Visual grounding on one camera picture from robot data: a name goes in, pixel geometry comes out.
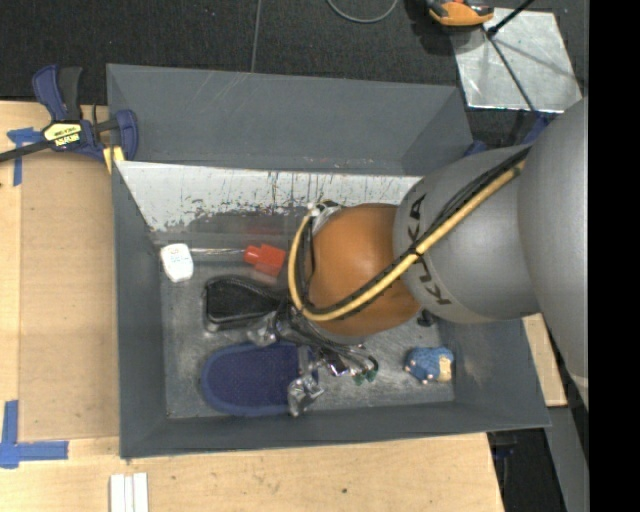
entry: yellow cable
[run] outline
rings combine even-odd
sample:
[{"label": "yellow cable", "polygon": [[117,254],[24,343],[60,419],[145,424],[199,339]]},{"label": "yellow cable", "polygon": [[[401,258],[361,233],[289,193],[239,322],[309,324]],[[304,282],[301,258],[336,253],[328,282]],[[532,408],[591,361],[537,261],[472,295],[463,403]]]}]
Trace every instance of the yellow cable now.
[{"label": "yellow cable", "polygon": [[298,289],[296,287],[296,259],[298,248],[300,245],[300,238],[302,237],[302,233],[304,232],[304,228],[311,220],[311,216],[307,215],[302,220],[298,231],[296,232],[293,242],[291,243],[291,252],[289,254],[289,265],[288,265],[288,282],[289,282],[289,292],[291,293],[291,299],[293,300],[293,304],[295,307],[302,311],[302,314],[312,320],[314,322],[327,322],[329,320],[335,320],[347,313],[350,313],[354,309],[362,306],[367,301],[374,298],[378,293],[382,292],[389,286],[393,284],[393,282],[398,279],[411,265],[413,265],[420,256],[422,256],[425,252],[427,252],[433,245],[435,245],[440,239],[446,236],[454,227],[456,227],[465,217],[467,217],[473,210],[475,210],[478,206],[480,206],[486,199],[495,194],[498,190],[500,190],[504,185],[509,183],[514,177],[518,175],[520,172],[520,167],[515,167],[514,169],[510,169],[504,174],[498,176],[495,180],[493,180],[489,185],[480,190],[476,195],[471,197],[469,201],[467,201],[457,212],[455,212],[451,217],[449,217],[445,222],[442,223],[440,227],[438,227],[431,235],[429,235],[421,244],[416,247],[417,254],[409,254],[407,255],[398,265],[396,265],[391,272],[389,272],[384,278],[380,280],[375,286],[371,289],[367,290],[362,295],[354,298],[348,304],[345,304],[339,309],[335,311],[331,311],[330,313],[322,313],[316,314],[312,313],[304,309],[302,299],[298,293]]}]

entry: orange object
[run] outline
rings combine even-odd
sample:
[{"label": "orange object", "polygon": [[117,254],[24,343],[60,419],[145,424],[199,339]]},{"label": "orange object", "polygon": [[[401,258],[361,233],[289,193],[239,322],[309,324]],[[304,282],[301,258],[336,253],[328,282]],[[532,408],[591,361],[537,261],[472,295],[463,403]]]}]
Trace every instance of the orange object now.
[{"label": "orange object", "polygon": [[429,2],[429,15],[447,27],[472,27],[493,18],[493,7],[465,0]]},{"label": "orange object", "polygon": [[287,253],[272,245],[261,244],[260,248],[249,245],[244,250],[244,261],[255,266],[258,272],[278,277]]},{"label": "orange object", "polygon": [[[315,268],[309,284],[309,299],[316,307],[348,297],[393,262],[396,210],[377,203],[343,208],[318,230],[313,237]],[[310,263],[307,255],[308,274]],[[368,336],[406,322],[419,310],[420,304],[398,279],[359,313],[318,325],[343,336]]]}]

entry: wooden board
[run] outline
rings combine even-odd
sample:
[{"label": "wooden board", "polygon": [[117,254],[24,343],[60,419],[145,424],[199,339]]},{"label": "wooden board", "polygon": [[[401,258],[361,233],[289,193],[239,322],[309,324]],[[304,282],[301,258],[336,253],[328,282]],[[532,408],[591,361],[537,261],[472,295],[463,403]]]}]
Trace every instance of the wooden board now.
[{"label": "wooden board", "polygon": [[[10,127],[33,122],[32,108],[3,109],[0,116],[0,152],[13,149],[6,136]],[[18,398],[20,339],[20,187],[13,186],[13,165],[0,164],[0,400]],[[0,417],[4,410],[0,408]]]},{"label": "wooden board", "polygon": [[0,511],[108,510],[114,473],[146,472],[150,512],[502,511],[486,436],[121,461],[117,438],[0,473]]},{"label": "wooden board", "polygon": [[544,318],[541,314],[531,315],[523,318],[522,323],[529,338],[545,403],[548,407],[567,405],[567,396],[560,379],[558,364],[553,354]]},{"label": "wooden board", "polygon": [[[3,104],[0,119],[3,133],[49,122],[37,103]],[[42,151],[23,159],[19,189],[19,438],[117,435],[110,178],[97,161]]]}]

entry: black carpet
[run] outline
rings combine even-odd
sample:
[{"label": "black carpet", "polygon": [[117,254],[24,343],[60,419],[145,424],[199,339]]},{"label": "black carpet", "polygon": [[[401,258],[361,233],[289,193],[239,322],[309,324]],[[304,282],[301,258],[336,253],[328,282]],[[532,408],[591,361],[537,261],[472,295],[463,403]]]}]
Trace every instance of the black carpet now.
[{"label": "black carpet", "polygon": [[[391,0],[335,3],[371,17]],[[540,0],[530,9],[555,14],[587,95],[589,0]],[[324,0],[3,1],[0,27],[0,99],[34,100],[31,77],[52,63],[84,68],[79,100],[85,104],[106,104],[107,63],[459,84],[449,36],[420,0],[400,0],[387,19],[371,25],[340,18]],[[470,108],[468,119],[474,138],[489,147],[518,142],[533,122],[530,113]],[[515,436],[507,510],[564,510],[543,432]]]}]

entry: black cable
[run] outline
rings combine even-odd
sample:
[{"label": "black cable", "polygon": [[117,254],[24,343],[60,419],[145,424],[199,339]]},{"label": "black cable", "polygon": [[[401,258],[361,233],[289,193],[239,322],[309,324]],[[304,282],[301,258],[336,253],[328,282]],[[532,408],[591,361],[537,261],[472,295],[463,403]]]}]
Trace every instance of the black cable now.
[{"label": "black cable", "polygon": [[98,125],[98,105],[96,103],[93,104],[93,108],[91,109],[91,132],[93,133],[93,140],[100,141],[100,132],[96,129]]},{"label": "black cable", "polygon": [[311,271],[309,272],[309,276],[305,278],[305,288],[304,293],[306,294],[311,286],[311,279],[313,278],[313,274],[316,271],[316,251],[313,247],[313,223],[309,223],[310,229],[308,230],[308,240],[309,240],[309,254],[310,254],[310,264]]},{"label": "black cable", "polygon": [[331,7],[338,16],[344,18],[345,20],[349,20],[354,23],[369,24],[369,23],[378,23],[379,21],[382,21],[385,18],[387,18],[398,5],[398,1],[399,0],[393,0],[391,2],[391,7],[389,7],[389,9],[387,9],[380,16],[376,16],[375,18],[356,18],[355,16],[351,16],[350,14],[347,14],[346,12],[338,9],[338,6],[336,6],[332,0],[327,0],[327,3],[329,4],[329,7]]},{"label": "black cable", "polygon": [[304,247],[306,245],[305,242],[309,234],[311,233],[311,229],[312,229],[311,226],[312,226],[312,223],[309,222],[300,240],[300,250],[296,254],[296,276],[300,277],[299,289],[301,290],[303,297],[307,297],[309,295],[309,286],[311,284],[310,279],[306,279],[305,277],[306,265],[305,265],[305,250],[304,250]]},{"label": "black cable", "polygon": [[498,57],[500,57],[500,60],[502,61],[502,63],[504,64],[504,67],[507,68],[507,71],[509,72],[509,74],[511,75],[511,79],[513,80],[513,82],[516,84],[516,87],[518,88],[518,90],[520,91],[520,94],[522,95],[522,97],[524,98],[525,103],[527,104],[527,106],[529,107],[529,109],[532,112],[537,112],[536,107],[533,106],[533,103],[531,102],[531,99],[529,99],[529,96],[527,95],[526,91],[524,90],[524,87],[522,87],[522,84],[520,83],[520,80],[518,80],[518,77],[516,77],[515,72],[513,71],[513,69],[511,68],[511,66],[509,65],[509,62],[507,61],[507,58],[504,56],[504,54],[502,53],[502,50],[500,50],[500,48],[498,48],[498,45],[496,44],[496,42],[493,40],[493,37],[491,37],[488,32],[487,29],[484,28],[484,25],[482,25],[482,32],[484,33],[484,35],[487,37],[487,40],[491,43],[491,46],[493,46],[493,49],[496,51],[496,53],[498,54]]},{"label": "black cable", "polygon": [[[319,349],[321,351],[324,350],[324,351],[334,352],[340,357],[343,357],[355,363],[362,372],[369,371],[369,368],[367,367],[367,365],[363,363],[364,359],[371,361],[374,365],[374,369],[378,368],[379,366],[378,361],[376,361],[375,358],[373,358],[368,354],[358,354],[355,349],[349,347],[348,345],[341,345],[341,344],[335,343],[334,341],[330,340],[326,336],[322,335],[320,331],[318,331],[311,324],[311,322],[309,322],[309,320],[307,320],[300,313],[295,312],[295,314],[292,315],[291,308],[289,308],[287,312],[284,314],[286,315],[285,318],[288,321],[288,323],[291,325],[291,328],[297,331],[299,334],[301,334],[304,337],[303,339],[297,339],[296,341],[298,343],[307,345],[308,347]],[[279,330],[278,330],[278,336],[283,339],[286,339],[286,336],[283,335]]]},{"label": "black cable", "polygon": [[526,2],[524,2],[519,7],[517,7],[511,14],[509,14],[509,16],[507,16],[505,19],[503,19],[500,23],[498,23],[497,25],[491,27],[487,31],[489,38],[492,38],[493,36],[495,36],[498,33],[498,30],[500,30],[502,27],[504,27],[513,18],[515,18],[518,14],[520,14],[527,7],[529,7],[533,2],[535,2],[535,0],[526,0]]}]

